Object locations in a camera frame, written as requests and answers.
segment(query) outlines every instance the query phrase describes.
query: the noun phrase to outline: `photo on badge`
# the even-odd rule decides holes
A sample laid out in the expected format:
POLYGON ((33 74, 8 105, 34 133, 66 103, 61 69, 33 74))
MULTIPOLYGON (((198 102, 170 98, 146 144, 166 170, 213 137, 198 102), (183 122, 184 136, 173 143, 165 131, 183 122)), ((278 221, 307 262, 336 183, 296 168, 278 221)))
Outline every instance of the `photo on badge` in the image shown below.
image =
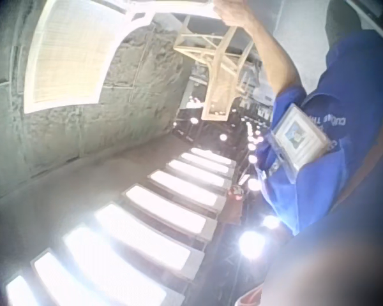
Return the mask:
POLYGON ((305 139, 305 136, 305 131, 296 121, 291 124, 291 127, 289 127, 288 131, 285 133, 285 137, 287 137, 294 149, 298 149, 300 144, 305 139))

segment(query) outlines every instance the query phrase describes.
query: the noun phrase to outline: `clear plastic badge holder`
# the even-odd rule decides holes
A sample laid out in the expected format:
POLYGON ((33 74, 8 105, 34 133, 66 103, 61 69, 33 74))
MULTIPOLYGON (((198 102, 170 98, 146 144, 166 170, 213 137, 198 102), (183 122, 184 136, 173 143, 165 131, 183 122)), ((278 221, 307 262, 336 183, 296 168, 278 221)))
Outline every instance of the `clear plastic badge holder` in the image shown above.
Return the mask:
POLYGON ((268 140, 291 184, 295 184, 300 169, 324 155, 331 143, 325 133, 294 104, 270 132, 268 140))

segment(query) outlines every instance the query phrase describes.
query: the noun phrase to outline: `wall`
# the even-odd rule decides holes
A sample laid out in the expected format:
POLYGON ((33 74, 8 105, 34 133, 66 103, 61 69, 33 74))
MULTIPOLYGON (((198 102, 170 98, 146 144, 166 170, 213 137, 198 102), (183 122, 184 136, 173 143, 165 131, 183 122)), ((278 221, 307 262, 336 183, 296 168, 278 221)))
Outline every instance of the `wall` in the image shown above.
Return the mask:
POLYGON ((153 22, 121 44, 97 105, 24 115, 29 44, 44 0, 0 1, 0 197, 68 161, 170 131, 192 63, 153 22))
POLYGON ((294 61, 308 93, 316 88, 326 69, 328 3, 329 0, 285 0, 274 31, 275 38, 294 61))

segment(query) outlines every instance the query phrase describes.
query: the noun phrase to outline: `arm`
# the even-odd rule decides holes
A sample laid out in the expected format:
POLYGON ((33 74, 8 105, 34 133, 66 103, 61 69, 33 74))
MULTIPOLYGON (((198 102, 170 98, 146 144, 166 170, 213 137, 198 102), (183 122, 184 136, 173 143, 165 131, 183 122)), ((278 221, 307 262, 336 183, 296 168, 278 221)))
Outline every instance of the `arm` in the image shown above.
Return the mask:
POLYGON ((253 39, 276 95, 301 79, 292 59, 259 22, 246 0, 214 0, 214 10, 229 26, 242 27, 253 39))

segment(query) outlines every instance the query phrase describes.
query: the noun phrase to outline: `person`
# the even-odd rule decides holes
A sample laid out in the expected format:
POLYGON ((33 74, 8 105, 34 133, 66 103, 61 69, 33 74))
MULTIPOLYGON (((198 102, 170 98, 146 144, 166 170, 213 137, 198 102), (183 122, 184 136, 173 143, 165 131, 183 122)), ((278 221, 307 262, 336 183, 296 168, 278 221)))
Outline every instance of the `person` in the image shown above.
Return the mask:
POLYGON ((327 69, 307 95, 292 59, 245 0, 214 0, 214 10, 255 42, 276 94, 271 130, 295 104, 331 141, 294 184, 274 168, 269 142, 257 149, 262 194, 294 237, 239 303, 383 305, 383 39, 363 31, 345 1, 331 0, 327 69))

